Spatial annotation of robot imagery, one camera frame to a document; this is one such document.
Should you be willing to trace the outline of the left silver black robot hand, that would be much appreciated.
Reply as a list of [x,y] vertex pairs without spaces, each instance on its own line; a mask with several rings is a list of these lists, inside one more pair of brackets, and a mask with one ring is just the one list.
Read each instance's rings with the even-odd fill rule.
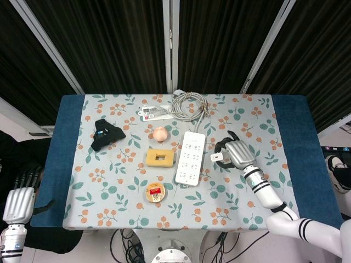
[[28,168],[16,177],[4,207],[3,221],[8,225],[26,224],[33,215],[49,210],[54,204],[55,200],[52,199],[45,206],[34,208],[43,170],[38,165]]

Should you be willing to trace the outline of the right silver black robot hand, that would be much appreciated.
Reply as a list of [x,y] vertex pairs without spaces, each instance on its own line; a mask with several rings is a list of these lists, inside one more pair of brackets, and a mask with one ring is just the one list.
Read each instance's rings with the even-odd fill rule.
[[222,153],[222,150],[226,150],[230,162],[223,163],[222,161],[216,161],[216,164],[223,169],[236,168],[239,170],[244,170],[249,165],[254,165],[256,157],[249,147],[233,131],[228,130],[228,134],[230,137],[226,137],[216,143],[214,152]]

